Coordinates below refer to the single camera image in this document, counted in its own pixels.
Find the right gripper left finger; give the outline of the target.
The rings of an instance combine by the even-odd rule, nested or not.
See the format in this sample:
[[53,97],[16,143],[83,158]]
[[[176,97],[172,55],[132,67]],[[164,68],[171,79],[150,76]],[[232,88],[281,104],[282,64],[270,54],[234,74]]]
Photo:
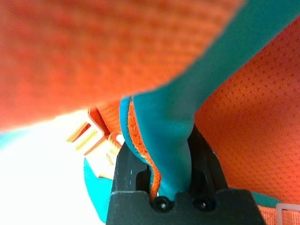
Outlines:
[[112,192],[150,191],[150,167],[135,156],[124,143],[117,155]]

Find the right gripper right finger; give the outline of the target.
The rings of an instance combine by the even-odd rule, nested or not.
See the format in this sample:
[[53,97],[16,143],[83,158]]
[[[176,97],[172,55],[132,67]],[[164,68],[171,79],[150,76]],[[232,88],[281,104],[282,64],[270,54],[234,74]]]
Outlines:
[[192,161],[190,192],[217,192],[228,189],[221,164],[196,126],[188,138]]

